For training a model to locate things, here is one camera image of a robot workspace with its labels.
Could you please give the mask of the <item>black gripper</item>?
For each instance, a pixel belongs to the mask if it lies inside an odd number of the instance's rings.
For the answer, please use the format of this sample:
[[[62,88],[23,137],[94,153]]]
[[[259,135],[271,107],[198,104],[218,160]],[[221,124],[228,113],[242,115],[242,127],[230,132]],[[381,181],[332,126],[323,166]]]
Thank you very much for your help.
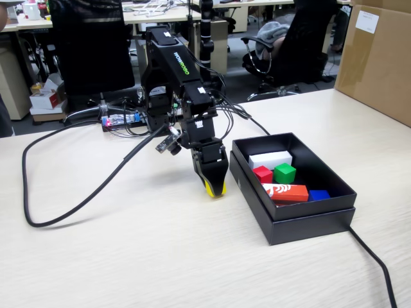
[[[194,171],[208,195],[225,194],[226,152],[221,138],[215,135],[213,118],[187,119],[182,122],[182,133],[182,146],[191,151]]]

